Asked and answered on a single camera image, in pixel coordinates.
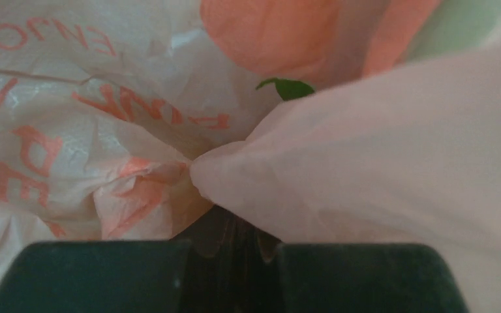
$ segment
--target green patch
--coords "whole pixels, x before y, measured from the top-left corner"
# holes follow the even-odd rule
[[[259,90],[260,88],[271,83],[275,84],[275,89],[283,101],[304,98],[314,93],[314,88],[306,83],[297,80],[282,80],[280,78],[270,78],[265,80],[256,86],[256,90]]]

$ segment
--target crumpled plastic bag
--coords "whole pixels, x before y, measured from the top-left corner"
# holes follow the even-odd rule
[[[286,242],[431,245],[471,312],[501,312],[501,36],[281,104],[190,172]]]
[[[211,206],[191,160],[281,101],[261,81],[391,68],[416,2],[0,0],[0,278],[33,241],[173,237]]]

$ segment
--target orange fruit print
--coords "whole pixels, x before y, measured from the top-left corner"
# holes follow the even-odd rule
[[[356,40],[344,46],[368,42],[364,55],[354,58],[361,63],[362,76],[393,67],[440,2],[368,1],[372,0],[364,7],[386,9],[377,17],[361,18],[373,9],[359,9],[359,0],[202,0],[200,15],[208,35],[235,64],[265,78],[317,82],[341,35]],[[371,33],[348,23],[342,24],[349,29],[338,29],[341,16],[370,20],[376,30]]]

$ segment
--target orange circle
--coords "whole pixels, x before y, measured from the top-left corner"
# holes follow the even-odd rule
[[[212,40],[265,77],[314,80],[335,43],[339,0],[202,0]]]

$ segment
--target plastic bag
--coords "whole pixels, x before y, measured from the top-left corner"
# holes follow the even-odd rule
[[[282,104],[190,172],[283,241],[431,245],[501,312],[501,37]]]
[[[358,2],[0,0],[0,278],[33,241],[179,233],[211,206],[191,160],[281,101],[262,80],[386,70],[438,4]]]

